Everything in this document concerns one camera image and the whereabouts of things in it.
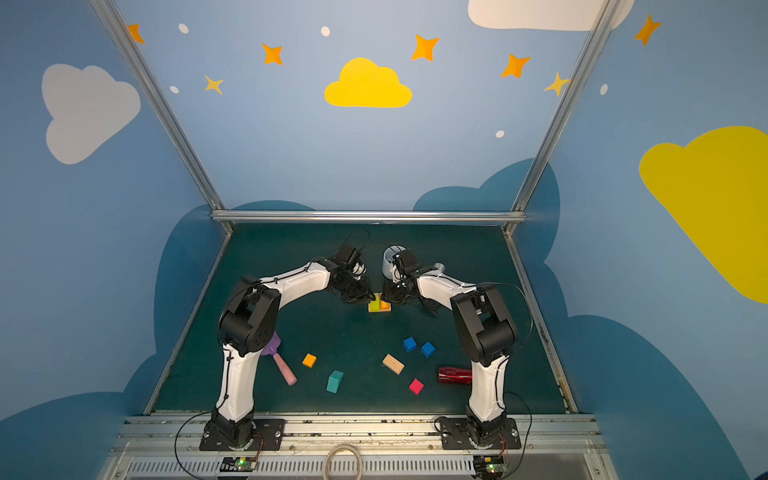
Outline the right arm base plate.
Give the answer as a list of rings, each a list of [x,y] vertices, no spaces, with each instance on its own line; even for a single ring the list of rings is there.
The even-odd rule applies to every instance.
[[[489,450],[522,448],[514,419],[499,417],[478,423],[469,417],[437,417],[434,426],[444,450]]]

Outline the orange yellow block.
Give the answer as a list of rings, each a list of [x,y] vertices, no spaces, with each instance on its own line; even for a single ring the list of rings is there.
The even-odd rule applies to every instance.
[[[379,308],[381,311],[390,311],[391,304],[386,302],[382,295],[379,296]]]

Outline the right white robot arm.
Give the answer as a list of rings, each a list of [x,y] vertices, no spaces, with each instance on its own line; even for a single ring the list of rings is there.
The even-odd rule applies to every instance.
[[[492,283],[468,283],[444,273],[440,264],[423,266],[402,246],[385,249],[382,296],[391,304],[419,301],[434,312],[439,306],[454,316],[459,343],[471,361],[467,430],[478,447],[489,447],[507,426],[503,399],[506,368],[518,330]]]

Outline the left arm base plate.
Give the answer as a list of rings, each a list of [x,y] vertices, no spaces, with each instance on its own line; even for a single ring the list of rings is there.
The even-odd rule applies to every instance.
[[[201,451],[277,451],[281,447],[286,421],[281,418],[245,417],[238,422],[209,420],[203,431]]]

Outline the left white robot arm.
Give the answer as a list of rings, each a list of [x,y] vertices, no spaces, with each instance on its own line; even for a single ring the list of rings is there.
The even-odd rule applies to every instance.
[[[256,279],[242,277],[218,321],[223,352],[221,390],[200,448],[247,450],[256,440],[254,383],[262,352],[276,332],[281,308],[306,295],[329,291],[346,304],[374,298],[360,249],[342,244],[329,257],[315,258],[294,270]]]

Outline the magenta cube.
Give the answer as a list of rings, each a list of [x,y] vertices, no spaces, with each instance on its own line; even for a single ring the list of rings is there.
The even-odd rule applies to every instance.
[[[423,388],[424,388],[424,384],[418,379],[414,379],[409,385],[409,390],[413,392],[415,395],[419,395],[420,392],[423,390]]]

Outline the small orange cube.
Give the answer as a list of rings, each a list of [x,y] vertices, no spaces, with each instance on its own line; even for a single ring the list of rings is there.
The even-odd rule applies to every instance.
[[[302,361],[302,364],[308,368],[313,368],[316,363],[317,357],[313,354],[308,353],[304,360]]]

